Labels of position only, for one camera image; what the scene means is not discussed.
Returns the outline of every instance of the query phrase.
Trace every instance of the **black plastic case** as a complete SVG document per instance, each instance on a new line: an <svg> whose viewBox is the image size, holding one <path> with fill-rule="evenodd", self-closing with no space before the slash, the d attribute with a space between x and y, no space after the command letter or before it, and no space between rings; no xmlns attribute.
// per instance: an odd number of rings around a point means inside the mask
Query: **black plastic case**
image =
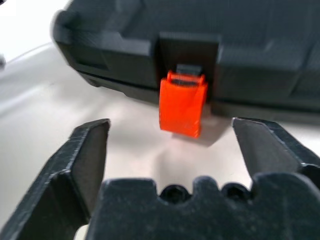
<svg viewBox="0 0 320 240"><path fill-rule="evenodd" d="M74 0L53 38L90 84L136 99L157 103L187 64L202 66L213 108L320 111L318 0Z"/></svg>

